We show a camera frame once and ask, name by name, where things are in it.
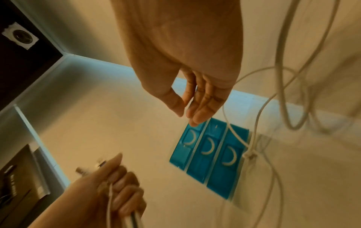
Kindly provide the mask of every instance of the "white crescent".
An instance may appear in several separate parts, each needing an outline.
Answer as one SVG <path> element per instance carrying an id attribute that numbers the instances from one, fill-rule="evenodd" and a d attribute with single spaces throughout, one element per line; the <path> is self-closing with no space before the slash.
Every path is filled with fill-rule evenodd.
<path id="1" fill-rule="evenodd" d="M 236 151 L 230 146 L 228 146 L 228 149 L 230 149 L 232 151 L 233 159 L 230 162 L 222 162 L 222 165 L 224 165 L 224 166 L 232 166 L 237 161 L 237 153 L 236 153 Z"/>
<path id="2" fill-rule="evenodd" d="M 213 139 L 211 139 L 211 138 L 209 138 L 209 137 L 208 137 L 207 139 L 208 139 L 208 141 L 211 142 L 212 148 L 211 148 L 209 151 L 207 151 L 207 152 L 201 152 L 201 154 L 203 154 L 203 155 L 209 155 L 209 154 L 211 154 L 211 153 L 214 151 L 214 148 L 215 148 Z"/>
<path id="3" fill-rule="evenodd" d="M 193 139 L 190 142 L 183 143 L 184 145 L 187 145 L 187 146 L 192 145 L 196 141 L 196 138 L 197 138 L 196 133 L 192 129 L 190 129 L 189 131 L 193 134 Z"/>

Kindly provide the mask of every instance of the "crescent shape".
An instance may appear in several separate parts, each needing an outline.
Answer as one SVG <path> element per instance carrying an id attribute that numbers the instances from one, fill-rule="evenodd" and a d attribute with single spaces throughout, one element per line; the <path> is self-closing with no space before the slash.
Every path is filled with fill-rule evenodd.
<path id="1" fill-rule="evenodd" d="M 193 134 L 193 139 L 190 142 L 183 143 L 184 145 L 187 145 L 187 146 L 192 145 L 196 141 L 196 138 L 197 138 L 196 133 L 192 129 L 190 129 L 189 131 Z"/>
<path id="2" fill-rule="evenodd" d="M 224 165 L 224 166 L 232 166 L 237 161 L 237 153 L 236 153 L 236 151 L 230 146 L 228 146 L 228 149 L 230 149 L 232 151 L 233 159 L 230 162 L 222 162 L 222 165 Z"/>
<path id="3" fill-rule="evenodd" d="M 209 137 L 208 137 L 207 139 L 208 139 L 208 141 L 211 142 L 212 148 L 211 148 L 209 151 L 207 151 L 207 152 L 201 152 L 201 154 L 203 154 L 203 155 L 209 155 L 209 154 L 211 154 L 211 153 L 214 151 L 214 148 L 215 148 L 213 139 L 211 139 L 211 138 L 209 138 Z"/>

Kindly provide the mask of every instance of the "black surface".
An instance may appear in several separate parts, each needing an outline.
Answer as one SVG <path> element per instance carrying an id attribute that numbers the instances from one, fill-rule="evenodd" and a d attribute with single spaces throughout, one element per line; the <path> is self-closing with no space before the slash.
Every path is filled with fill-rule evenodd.
<path id="1" fill-rule="evenodd" d="M 1 34 L 14 22 L 39 38 L 29 50 Z M 10 0 L 0 0 L 0 110 L 61 57 L 62 54 Z"/>

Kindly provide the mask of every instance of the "person's right hand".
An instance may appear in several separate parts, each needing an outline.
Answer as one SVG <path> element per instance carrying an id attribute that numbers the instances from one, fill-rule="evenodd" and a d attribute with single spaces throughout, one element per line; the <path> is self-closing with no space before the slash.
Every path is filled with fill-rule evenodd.
<path id="1" fill-rule="evenodd" d="M 225 103 L 240 72 L 239 0 L 111 0 L 127 56 L 143 88 L 191 126 Z M 182 70 L 181 98 L 172 84 Z"/>

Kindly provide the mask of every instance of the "blue rectangular object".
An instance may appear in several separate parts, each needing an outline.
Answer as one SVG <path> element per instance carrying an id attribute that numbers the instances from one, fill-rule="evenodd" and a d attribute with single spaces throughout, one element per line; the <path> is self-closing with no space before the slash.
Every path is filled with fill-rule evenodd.
<path id="1" fill-rule="evenodd" d="M 247 141 L 249 130 L 234 125 L 232 127 L 244 141 Z M 243 150 L 244 145 L 228 130 L 207 184 L 208 188 L 225 199 L 229 198 L 233 188 Z"/>
<path id="2" fill-rule="evenodd" d="M 205 123 L 202 123 L 197 127 L 191 127 L 189 124 L 187 125 L 169 160 L 170 163 L 179 167 L 181 170 L 184 170 L 204 125 Z"/>
<path id="3" fill-rule="evenodd" d="M 209 172 L 226 126 L 225 122 L 212 118 L 191 160 L 187 174 L 201 183 Z"/>

